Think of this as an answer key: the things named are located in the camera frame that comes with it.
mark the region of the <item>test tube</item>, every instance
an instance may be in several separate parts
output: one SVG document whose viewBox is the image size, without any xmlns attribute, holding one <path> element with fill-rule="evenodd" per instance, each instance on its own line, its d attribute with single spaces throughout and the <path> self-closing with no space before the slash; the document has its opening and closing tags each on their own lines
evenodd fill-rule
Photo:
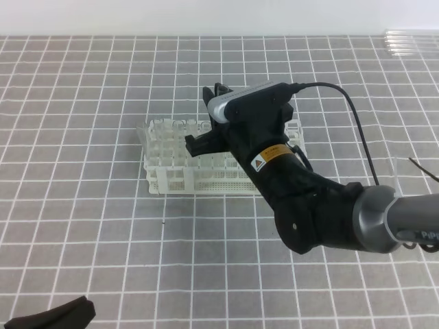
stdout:
<svg viewBox="0 0 439 329">
<path fill-rule="evenodd" d="M 198 156 L 192 157 L 188 151 L 186 151 L 187 165 L 188 167 L 198 167 Z"/>
<path fill-rule="evenodd" d="M 163 119 L 154 119 L 152 123 L 154 124 L 154 133 L 156 135 L 156 139 L 162 139 L 164 130 Z"/>
<path fill-rule="evenodd" d="M 200 168 L 202 169 L 201 178 L 211 178 L 212 177 L 212 155 L 204 154 L 200 156 Z"/>
<path fill-rule="evenodd" d="M 162 156 L 161 160 L 162 160 L 162 164 L 161 165 L 163 167 L 170 167 L 170 166 L 172 166 L 172 157 Z"/>
<path fill-rule="evenodd" d="M 174 166 L 183 167 L 185 165 L 185 154 L 181 151 L 177 151 L 174 154 Z"/>
<path fill-rule="evenodd" d="M 143 145 L 143 151 L 145 152 L 146 158 L 149 159 L 151 158 L 151 156 L 154 154 L 153 152 L 153 144 L 151 141 L 151 136 L 150 134 L 148 134 L 148 132 L 145 130 L 144 127 L 139 128 L 142 129 L 142 137 L 144 138 L 143 143 L 145 143 Z"/>
<path fill-rule="evenodd" d="M 172 123 L 170 120 L 164 120 L 163 124 L 163 139 L 169 140 L 172 139 Z"/>
<path fill-rule="evenodd" d="M 145 135 L 147 137 L 147 157 L 157 160 L 157 164 L 155 165 L 158 165 L 158 157 L 160 156 L 160 142 L 159 138 L 157 138 L 157 134 L 160 134 L 161 121 L 159 119 L 154 119 L 151 123 L 148 128 L 145 127 Z"/>
<path fill-rule="evenodd" d="M 172 123 L 172 131 L 174 132 L 174 139 L 176 141 L 183 139 L 183 128 L 184 128 L 184 123 L 181 120 L 175 120 Z"/>
</svg>

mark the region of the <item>perforated rack base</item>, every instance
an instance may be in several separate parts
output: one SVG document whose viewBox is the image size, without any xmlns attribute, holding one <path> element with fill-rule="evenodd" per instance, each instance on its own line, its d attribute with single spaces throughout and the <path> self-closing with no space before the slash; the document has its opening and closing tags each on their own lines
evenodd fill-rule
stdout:
<svg viewBox="0 0 439 329">
<path fill-rule="evenodd" d="M 171 119 L 153 120 L 138 128 L 151 194 L 259 194 L 230 153 L 189 155 L 184 136 L 210 129 L 209 121 Z M 299 145 L 306 154 L 300 122 L 287 122 L 285 133 L 290 145 Z"/>
</svg>

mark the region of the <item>clear plastic object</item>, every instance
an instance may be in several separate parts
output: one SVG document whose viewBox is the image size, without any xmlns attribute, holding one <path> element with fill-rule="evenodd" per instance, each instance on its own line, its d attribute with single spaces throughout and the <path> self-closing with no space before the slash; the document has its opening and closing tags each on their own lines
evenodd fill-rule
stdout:
<svg viewBox="0 0 439 329">
<path fill-rule="evenodd" d="M 193 119 L 155 119 L 137 128 L 151 194 L 259 194 L 230 153 L 189 155 L 185 136 L 210 129 L 209 121 Z M 285 133 L 289 144 L 299 145 L 306 154 L 300 122 L 287 122 Z"/>
<path fill-rule="evenodd" d="M 398 158 L 397 157 L 391 157 L 389 162 L 389 166 L 390 166 L 390 173 L 392 173 L 392 180 L 393 180 L 393 187 L 395 189 L 395 193 L 394 196 L 395 197 L 402 197 L 403 196 L 403 192 L 401 190 L 401 185 L 399 183 L 399 178 L 398 178 Z"/>
<path fill-rule="evenodd" d="M 394 56 L 421 55 L 426 60 L 439 58 L 439 29 L 388 30 L 384 43 Z"/>
</svg>

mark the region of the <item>black cable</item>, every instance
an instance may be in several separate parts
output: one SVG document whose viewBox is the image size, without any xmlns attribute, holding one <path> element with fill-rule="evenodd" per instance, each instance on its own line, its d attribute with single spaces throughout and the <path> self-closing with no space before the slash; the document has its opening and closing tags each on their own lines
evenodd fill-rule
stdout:
<svg viewBox="0 0 439 329">
<path fill-rule="evenodd" d="M 439 252 L 439 243 L 436 243 L 435 245 L 423 245 L 419 244 L 419 247 L 422 248 L 425 252 L 429 252 L 430 254 L 434 252 Z"/>
<path fill-rule="evenodd" d="M 317 185 L 324 186 L 326 188 L 331 188 L 334 191 L 343 191 L 344 185 L 335 182 L 333 180 L 329 180 L 326 177 L 320 176 L 317 173 L 314 173 L 313 171 L 308 170 L 301 164 L 296 164 L 295 162 L 292 163 L 293 166 L 296 167 L 296 170 L 299 172 L 299 174 L 309 178 L 313 182 L 315 182 Z"/>
<path fill-rule="evenodd" d="M 408 250 L 413 250 L 414 248 L 416 248 L 417 244 L 415 242 L 413 242 L 411 245 L 409 245 L 408 243 L 403 243 L 403 246 Z"/>
<path fill-rule="evenodd" d="M 293 93 L 298 93 L 300 90 L 305 89 L 305 88 L 309 88 L 309 87 L 329 87 L 329 88 L 336 89 L 343 94 L 344 98 L 346 98 L 346 101 L 348 102 L 349 106 L 351 107 L 352 113 L 354 115 L 354 119 L 355 119 L 355 122 L 356 122 L 357 127 L 358 127 L 359 137 L 361 139 L 361 143 L 363 144 L 363 148 L 364 148 L 364 151 L 366 153 L 366 157 L 368 159 L 368 163 L 369 163 L 370 171 L 372 172 L 373 180 L 375 181 L 375 185 L 379 185 L 377 173 L 375 172 L 375 168 L 374 168 L 373 163 L 372 163 L 372 158 L 370 157 L 369 148 L 368 148 L 368 145 L 366 143 L 366 138 L 364 137 L 363 128 L 361 127 L 361 123 L 359 122 L 357 110 L 355 109 L 354 103 L 352 102 L 352 99 L 349 97 L 348 93 L 346 91 L 344 91 L 343 88 L 337 86 L 336 84 L 330 84 L 327 82 L 310 82 L 308 84 L 291 84 L 290 86 L 293 90 Z"/>
<path fill-rule="evenodd" d="M 298 154 L 299 158 L 302 160 L 304 166 L 309 170 L 309 171 L 314 171 L 313 166 L 311 166 L 310 161 L 307 159 L 307 157 L 305 156 L 305 153 L 303 153 L 302 149 L 299 147 L 299 145 L 294 145 L 293 147 L 288 144 L 289 149 L 294 153 L 294 154 Z"/>
<path fill-rule="evenodd" d="M 424 168 L 423 166 L 421 166 L 420 164 L 418 164 L 415 160 L 413 160 L 412 158 L 409 158 L 409 160 L 415 165 L 417 166 L 421 171 L 423 171 L 424 173 L 426 173 L 428 176 L 430 176 L 432 178 L 432 180 L 434 180 L 435 182 L 439 183 L 439 178 L 437 178 L 435 175 L 433 175 L 432 173 L 430 173 L 428 170 L 426 170 L 426 168 Z"/>
</svg>

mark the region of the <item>white wall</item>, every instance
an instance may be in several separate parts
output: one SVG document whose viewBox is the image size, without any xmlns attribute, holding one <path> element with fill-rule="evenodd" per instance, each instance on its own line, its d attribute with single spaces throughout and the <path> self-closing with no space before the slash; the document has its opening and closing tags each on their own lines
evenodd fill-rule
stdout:
<svg viewBox="0 0 439 329">
<path fill-rule="evenodd" d="M 381 34 L 439 28 L 438 0 L 3 0 L 0 34 Z"/>
</svg>

